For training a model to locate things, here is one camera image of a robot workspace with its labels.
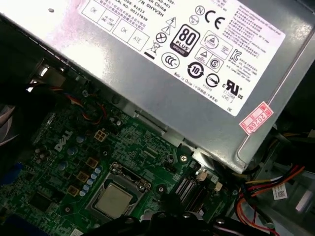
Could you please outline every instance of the orange wire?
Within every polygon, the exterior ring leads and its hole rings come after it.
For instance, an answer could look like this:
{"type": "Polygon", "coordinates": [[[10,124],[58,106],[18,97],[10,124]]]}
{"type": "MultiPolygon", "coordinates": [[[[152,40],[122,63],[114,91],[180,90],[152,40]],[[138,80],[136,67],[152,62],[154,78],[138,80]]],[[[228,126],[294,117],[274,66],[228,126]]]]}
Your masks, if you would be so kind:
{"type": "MultiPolygon", "coordinates": [[[[288,178],[286,178],[284,181],[278,183],[276,186],[273,186],[273,187],[269,187],[269,188],[266,188],[266,189],[262,189],[260,191],[257,191],[255,192],[254,194],[252,194],[252,197],[254,196],[257,196],[258,194],[261,194],[261,193],[264,193],[274,187],[277,187],[277,186],[280,186],[281,184],[283,183],[286,183],[288,182],[290,179],[294,178],[295,176],[297,176],[298,174],[300,174],[301,172],[303,172],[305,167],[302,167],[298,172],[294,173],[293,175],[289,176],[288,178]]],[[[258,226],[256,224],[253,224],[244,214],[243,212],[243,209],[242,209],[242,203],[244,203],[246,200],[245,199],[241,199],[239,201],[239,203],[237,204],[237,207],[236,207],[236,210],[241,214],[241,216],[243,217],[240,217],[241,218],[241,221],[242,223],[244,223],[244,221],[246,221],[246,224],[252,226],[253,228],[256,228],[256,229],[261,229],[261,230],[266,230],[266,231],[270,231],[270,232],[273,232],[274,234],[276,234],[277,236],[280,236],[276,231],[274,230],[271,230],[271,229],[268,229],[268,228],[264,228],[264,227],[261,227],[261,226],[258,226]]]]}

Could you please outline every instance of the screw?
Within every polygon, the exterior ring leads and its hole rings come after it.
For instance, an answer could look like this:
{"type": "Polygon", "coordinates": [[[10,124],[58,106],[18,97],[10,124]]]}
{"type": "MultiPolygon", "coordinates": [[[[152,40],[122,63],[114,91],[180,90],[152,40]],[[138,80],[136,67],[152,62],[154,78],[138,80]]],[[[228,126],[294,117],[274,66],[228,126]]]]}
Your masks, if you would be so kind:
{"type": "Polygon", "coordinates": [[[160,213],[159,215],[158,215],[158,218],[165,218],[166,217],[166,215],[164,214],[164,213],[160,213]]]}
{"type": "Polygon", "coordinates": [[[146,190],[146,188],[143,185],[139,185],[139,190],[143,192],[144,190],[146,190]]]}
{"type": "Polygon", "coordinates": [[[113,169],[112,169],[112,173],[113,173],[114,175],[118,175],[118,170],[115,169],[115,168],[113,168],[113,169]]]}
{"type": "Polygon", "coordinates": [[[186,219],[187,219],[187,218],[190,218],[190,213],[184,213],[184,214],[183,214],[183,217],[186,218],[186,219]]]}
{"type": "Polygon", "coordinates": [[[133,223],[133,219],[132,218],[128,218],[126,221],[125,221],[125,224],[132,224],[133,223]]]}
{"type": "Polygon", "coordinates": [[[187,162],[187,159],[188,159],[188,158],[187,158],[186,156],[184,156],[184,155],[181,156],[181,161],[182,161],[182,162],[187,162]]]}
{"type": "Polygon", "coordinates": [[[216,222],[220,225],[223,225],[225,223],[224,220],[222,219],[217,219],[216,222]]]}

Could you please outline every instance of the white label sticker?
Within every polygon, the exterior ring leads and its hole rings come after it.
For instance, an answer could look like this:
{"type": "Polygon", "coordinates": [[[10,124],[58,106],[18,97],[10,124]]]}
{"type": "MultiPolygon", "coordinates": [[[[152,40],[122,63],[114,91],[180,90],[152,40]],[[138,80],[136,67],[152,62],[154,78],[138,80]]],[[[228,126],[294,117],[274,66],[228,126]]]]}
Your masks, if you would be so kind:
{"type": "Polygon", "coordinates": [[[287,198],[285,183],[281,184],[278,187],[272,188],[275,200],[281,200],[287,198]]]}
{"type": "Polygon", "coordinates": [[[74,229],[70,236],[81,236],[83,233],[79,231],[78,229],[74,229]]]}
{"type": "Polygon", "coordinates": [[[233,116],[285,38],[237,0],[87,0],[79,10],[233,116]]]}
{"type": "Polygon", "coordinates": [[[218,180],[219,180],[219,177],[216,176],[216,175],[213,175],[213,176],[211,177],[211,182],[212,182],[212,183],[217,183],[218,180]]]}

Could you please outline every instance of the black chip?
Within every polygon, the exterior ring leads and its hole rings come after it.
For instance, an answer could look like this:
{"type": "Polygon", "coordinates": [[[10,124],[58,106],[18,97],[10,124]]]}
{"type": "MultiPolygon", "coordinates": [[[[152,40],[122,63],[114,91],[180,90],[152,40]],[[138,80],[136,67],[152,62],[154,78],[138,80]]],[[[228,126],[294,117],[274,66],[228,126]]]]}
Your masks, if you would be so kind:
{"type": "Polygon", "coordinates": [[[33,174],[28,173],[28,174],[25,176],[25,179],[26,179],[27,181],[31,181],[31,180],[33,179],[33,177],[34,177],[33,174]]]}
{"type": "Polygon", "coordinates": [[[87,149],[89,148],[89,146],[88,146],[88,145],[86,145],[86,144],[82,144],[82,146],[81,146],[81,147],[82,147],[82,149],[83,149],[83,150],[87,150],[87,149]]]}
{"type": "Polygon", "coordinates": [[[72,161],[74,164],[79,164],[80,160],[78,158],[74,158],[72,161]]]}
{"type": "Polygon", "coordinates": [[[64,176],[65,178],[70,178],[71,173],[69,173],[69,172],[65,172],[65,173],[63,174],[63,176],[64,176]]]}
{"type": "Polygon", "coordinates": [[[51,200],[44,197],[40,193],[35,193],[32,199],[29,201],[33,207],[45,212],[48,210],[51,204],[51,200]]]}
{"type": "Polygon", "coordinates": [[[51,200],[53,200],[55,203],[59,203],[64,197],[65,197],[64,193],[55,190],[51,196],[51,200]]]}

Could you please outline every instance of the red sticker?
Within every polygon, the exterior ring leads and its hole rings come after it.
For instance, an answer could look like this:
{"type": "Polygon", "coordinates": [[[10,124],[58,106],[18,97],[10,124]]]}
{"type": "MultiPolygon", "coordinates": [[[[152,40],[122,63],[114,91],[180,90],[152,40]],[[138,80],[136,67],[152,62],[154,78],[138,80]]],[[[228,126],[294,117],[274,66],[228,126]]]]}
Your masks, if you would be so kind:
{"type": "Polygon", "coordinates": [[[248,117],[246,117],[240,126],[247,134],[255,132],[274,112],[267,103],[262,102],[248,117]]]}

